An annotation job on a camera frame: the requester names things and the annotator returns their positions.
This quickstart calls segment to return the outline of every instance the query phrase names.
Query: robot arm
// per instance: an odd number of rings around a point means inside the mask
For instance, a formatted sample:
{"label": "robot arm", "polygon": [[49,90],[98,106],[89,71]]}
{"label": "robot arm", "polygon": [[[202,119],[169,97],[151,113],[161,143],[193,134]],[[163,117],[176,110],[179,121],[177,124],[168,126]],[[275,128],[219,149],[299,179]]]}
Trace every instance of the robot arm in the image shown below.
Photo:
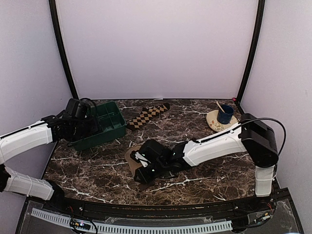
{"label": "robot arm", "polygon": [[172,150],[155,140],[146,141],[131,155],[132,159],[142,163],[142,167],[136,170],[135,181],[150,183],[165,172],[177,173],[204,161],[247,151],[255,164],[255,194],[269,196],[278,161],[274,131],[261,121],[241,127],[243,122],[253,119],[254,116],[244,114],[241,122],[230,129],[180,143]]}
{"label": "robot arm", "polygon": [[0,136],[0,192],[14,192],[50,200],[56,190],[52,181],[35,179],[5,167],[4,163],[20,153],[60,139],[76,141],[99,130],[97,118],[87,116],[90,106],[70,99],[67,107],[57,116],[48,116],[28,127]]}

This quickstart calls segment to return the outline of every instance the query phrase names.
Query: blue cup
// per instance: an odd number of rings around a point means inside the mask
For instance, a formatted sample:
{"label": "blue cup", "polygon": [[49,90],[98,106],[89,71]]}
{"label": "blue cup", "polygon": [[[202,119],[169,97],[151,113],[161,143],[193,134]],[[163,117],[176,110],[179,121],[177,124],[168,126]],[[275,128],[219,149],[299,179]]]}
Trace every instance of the blue cup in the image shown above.
{"label": "blue cup", "polygon": [[232,119],[234,109],[229,105],[221,105],[221,107],[224,110],[224,112],[219,109],[218,116],[216,119],[218,120],[219,123],[228,124]]}

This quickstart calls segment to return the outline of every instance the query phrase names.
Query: white wall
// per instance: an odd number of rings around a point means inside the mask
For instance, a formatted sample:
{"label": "white wall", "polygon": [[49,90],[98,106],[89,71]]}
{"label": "white wall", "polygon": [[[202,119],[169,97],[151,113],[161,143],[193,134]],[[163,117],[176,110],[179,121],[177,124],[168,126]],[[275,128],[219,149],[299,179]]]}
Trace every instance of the white wall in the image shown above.
{"label": "white wall", "polygon": [[[312,230],[312,2],[266,2],[245,112],[274,117],[288,138],[277,178],[288,187],[306,232]],[[282,139],[278,131],[279,143]]]}
{"label": "white wall", "polygon": [[[0,136],[66,107],[70,91],[59,58],[47,0],[1,1]],[[53,145],[6,166],[40,178]],[[0,233],[15,233],[24,197],[0,193]]]}
{"label": "white wall", "polygon": [[257,0],[58,0],[80,97],[232,98]]}

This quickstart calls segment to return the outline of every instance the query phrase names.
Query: black metal frame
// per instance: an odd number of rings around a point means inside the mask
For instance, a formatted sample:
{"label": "black metal frame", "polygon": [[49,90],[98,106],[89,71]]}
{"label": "black metal frame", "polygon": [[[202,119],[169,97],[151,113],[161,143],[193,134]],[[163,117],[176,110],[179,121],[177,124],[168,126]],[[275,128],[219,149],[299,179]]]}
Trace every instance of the black metal frame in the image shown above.
{"label": "black metal frame", "polygon": [[253,66],[254,56],[255,56],[256,49],[257,49],[257,45],[258,45],[260,29],[261,29],[261,24],[262,24],[262,18],[263,18],[263,13],[264,13],[264,5],[265,5],[265,0],[259,0],[257,15],[256,15],[256,19],[255,19],[255,24],[254,24],[254,30],[253,30],[253,39],[252,39],[252,43],[250,45],[249,55],[248,55],[244,75],[242,78],[242,82],[240,84],[238,94],[236,97],[236,102],[238,105],[240,104],[240,102],[242,101],[242,98],[244,96],[244,92],[245,92],[245,89],[247,86],[250,71],[251,71],[252,66]]}
{"label": "black metal frame", "polygon": [[[49,0],[49,3],[50,3],[50,11],[51,11],[51,18],[53,22],[53,28],[54,28],[55,37],[56,37],[57,44],[58,44],[58,51],[59,51],[60,58],[62,60],[67,82],[68,82],[73,98],[78,99],[77,90],[74,84],[74,80],[70,71],[68,59],[67,59],[65,48],[64,48],[64,43],[63,43],[62,34],[60,30],[60,25],[59,25],[56,2],[55,0]],[[257,10],[255,24],[254,24],[252,43],[250,46],[249,55],[248,55],[244,75],[242,78],[242,82],[240,84],[237,97],[235,98],[235,103],[241,113],[243,113],[243,110],[240,107],[240,102],[242,101],[242,98],[243,98],[243,95],[247,86],[248,78],[250,75],[250,71],[252,69],[252,65],[254,62],[254,56],[255,56],[256,49],[257,49],[257,45],[258,45],[258,39],[259,39],[261,23],[262,23],[262,18],[263,18],[264,4],[265,4],[265,0],[258,1],[258,10]]]}
{"label": "black metal frame", "polygon": [[63,69],[66,75],[66,79],[70,88],[70,92],[72,93],[73,98],[79,99],[78,98],[78,93],[74,84],[74,80],[72,77],[72,74],[70,72],[69,68],[69,63],[67,60],[66,52],[65,52],[65,47],[62,39],[62,33],[60,30],[60,25],[59,25],[59,18],[58,18],[58,11],[57,11],[57,6],[55,0],[49,0],[50,4],[50,11],[51,11],[51,18],[52,18],[52,23],[53,23],[53,28],[54,28],[54,33],[55,33],[55,38],[57,40],[58,44],[58,51],[60,55],[60,59],[63,64]]}

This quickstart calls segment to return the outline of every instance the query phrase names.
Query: beige plate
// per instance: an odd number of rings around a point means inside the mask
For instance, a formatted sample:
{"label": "beige plate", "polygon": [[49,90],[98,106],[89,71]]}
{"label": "beige plate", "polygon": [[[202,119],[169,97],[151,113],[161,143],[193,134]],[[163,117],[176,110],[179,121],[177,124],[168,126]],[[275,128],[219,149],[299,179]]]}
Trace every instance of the beige plate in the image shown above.
{"label": "beige plate", "polygon": [[228,123],[228,124],[219,123],[218,120],[216,119],[218,116],[218,111],[219,110],[210,111],[206,116],[207,123],[208,123],[209,127],[211,127],[212,130],[214,130],[216,132],[221,132],[221,131],[231,127],[233,124],[237,123],[237,118],[235,118],[235,116],[232,116],[232,119],[231,119],[230,123]]}

